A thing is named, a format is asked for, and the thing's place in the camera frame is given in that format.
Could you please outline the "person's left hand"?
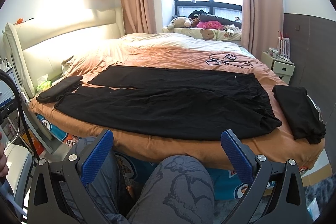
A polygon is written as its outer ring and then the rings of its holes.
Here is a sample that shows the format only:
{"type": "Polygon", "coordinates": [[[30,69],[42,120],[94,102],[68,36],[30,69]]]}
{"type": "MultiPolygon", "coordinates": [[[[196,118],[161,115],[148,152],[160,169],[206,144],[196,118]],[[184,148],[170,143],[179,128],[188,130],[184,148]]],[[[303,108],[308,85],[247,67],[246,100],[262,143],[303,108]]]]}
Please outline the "person's left hand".
{"type": "Polygon", "coordinates": [[[0,143],[0,178],[5,178],[9,172],[7,166],[7,157],[5,155],[5,146],[0,143]]]}

